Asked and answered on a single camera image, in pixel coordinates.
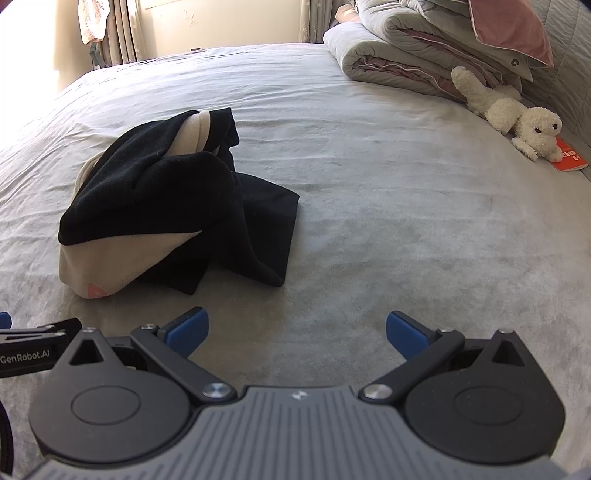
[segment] curtain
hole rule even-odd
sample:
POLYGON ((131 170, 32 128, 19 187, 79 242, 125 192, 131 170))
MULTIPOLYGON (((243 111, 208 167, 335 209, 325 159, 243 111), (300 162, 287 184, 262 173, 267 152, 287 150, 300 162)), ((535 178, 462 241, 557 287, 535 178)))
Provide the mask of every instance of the curtain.
POLYGON ((302 0, 300 41, 322 43, 324 33, 330 27, 333 0, 302 0))
POLYGON ((107 66, 146 58, 137 0, 109 0, 105 38, 100 53, 107 66))

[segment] black circular housing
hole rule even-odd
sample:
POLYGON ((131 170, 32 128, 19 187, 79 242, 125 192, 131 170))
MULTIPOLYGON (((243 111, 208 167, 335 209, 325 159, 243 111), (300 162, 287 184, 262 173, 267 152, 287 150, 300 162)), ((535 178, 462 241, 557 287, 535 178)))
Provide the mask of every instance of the black circular housing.
POLYGON ((525 367, 513 365, 428 378, 409 393, 405 414, 432 447, 493 465, 547 455, 564 425, 564 407, 551 387, 537 381, 535 372, 528 378, 525 367))
POLYGON ((44 455, 85 465, 138 460, 175 438, 189 419, 187 395, 168 378, 116 358, 61 360, 29 410, 44 455))

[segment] stuffed animal ear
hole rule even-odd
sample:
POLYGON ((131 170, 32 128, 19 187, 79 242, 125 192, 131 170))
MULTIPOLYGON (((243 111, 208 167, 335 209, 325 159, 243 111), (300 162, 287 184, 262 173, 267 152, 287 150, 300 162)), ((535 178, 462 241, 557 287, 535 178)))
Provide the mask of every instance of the stuffed animal ear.
POLYGON ((484 118, 492 128, 505 135, 521 116, 522 108, 520 107, 522 105, 513 98, 501 98, 485 112, 484 118))

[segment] small logo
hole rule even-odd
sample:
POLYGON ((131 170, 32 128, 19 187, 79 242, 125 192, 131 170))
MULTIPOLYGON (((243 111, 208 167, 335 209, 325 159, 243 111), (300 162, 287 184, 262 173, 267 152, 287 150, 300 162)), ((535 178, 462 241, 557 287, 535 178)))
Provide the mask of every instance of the small logo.
POLYGON ((309 395, 303 390, 293 392, 291 394, 291 398, 293 398, 294 400, 304 400, 306 397, 309 397, 309 395))
POLYGON ((49 349, 41 350, 37 352, 25 352, 25 353, 17 353, 16 355, 2 355, 0 356, 0 364, 17 364, 20 362, 30 362, 32 360, 43 360, 44 358, 51 357, 51 352, 49 349))

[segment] beige fabric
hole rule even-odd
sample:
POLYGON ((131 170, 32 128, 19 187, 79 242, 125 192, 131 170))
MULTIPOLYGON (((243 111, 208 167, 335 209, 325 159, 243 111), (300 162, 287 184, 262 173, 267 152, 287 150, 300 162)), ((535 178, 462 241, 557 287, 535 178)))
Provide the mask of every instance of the beige fabric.
MULTIPOLYGON (((190 116, 179 128, 164 156, 202 151, 209 128, 208 111, 190 116)), ((74 184, 74 196, 103 153, 84 163, 74 184)), ((201 231, 121 235, 76 245, 60 245, 60 280, 86 299, 112 295, 199 233, 201 231)))
POLYGON ((110 11, 108 0, 78 0, 80 35, 85 44, 105 38, 107 16, 110 11))
POLYGON ((101 43, 108 66, 145 60, 145 41, 139 21, 137 0, 109 0, 111 13, 101 43))

